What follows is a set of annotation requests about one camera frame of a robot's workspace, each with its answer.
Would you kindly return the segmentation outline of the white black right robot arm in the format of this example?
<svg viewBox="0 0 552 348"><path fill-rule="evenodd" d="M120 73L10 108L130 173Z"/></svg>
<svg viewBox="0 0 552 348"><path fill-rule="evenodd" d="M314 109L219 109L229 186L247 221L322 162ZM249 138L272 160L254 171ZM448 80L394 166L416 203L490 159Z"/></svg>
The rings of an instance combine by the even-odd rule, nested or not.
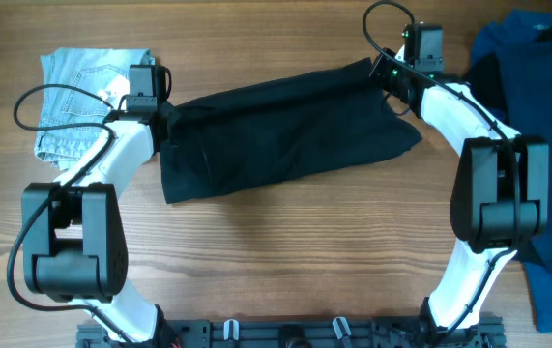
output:
<svg viewBox="0 0 552 348"><path fill-rule="evenodd" d="M546 227L549 148L496 119L468 85L418 72L401 52L382 50L369 78L407 103L459 156L450 198L456 241L420 315L427 341L455 341L479 327L499 273Z"/></svg>

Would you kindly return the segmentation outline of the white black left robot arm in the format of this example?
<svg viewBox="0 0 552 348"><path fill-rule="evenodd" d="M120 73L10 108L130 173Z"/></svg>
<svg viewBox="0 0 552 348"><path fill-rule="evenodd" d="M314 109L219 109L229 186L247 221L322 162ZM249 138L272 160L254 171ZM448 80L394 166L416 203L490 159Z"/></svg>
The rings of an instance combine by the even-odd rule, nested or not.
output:
<svg viewBox="0 0 552 348"><path fill-rule="evenodd" d="M84 310L118 347L169 347L161 309L127 279L129 257L118 198L158 150L157 108L114 110L77 167L22 194L23 227L10 255L23 255L27 288L47 311Z"/></svg>

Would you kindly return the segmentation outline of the black shorts garment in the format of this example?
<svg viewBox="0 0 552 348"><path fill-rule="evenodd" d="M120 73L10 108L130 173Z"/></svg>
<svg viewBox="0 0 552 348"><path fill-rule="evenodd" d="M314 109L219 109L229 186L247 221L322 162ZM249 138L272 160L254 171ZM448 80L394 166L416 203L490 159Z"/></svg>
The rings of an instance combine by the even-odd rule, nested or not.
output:
<svg viewBox="0 0 552 348"><path fill-rule="evenodd" d="M391 160L421 141L382 104L369 59L175 106L160 145L166 203Z"/></svg>

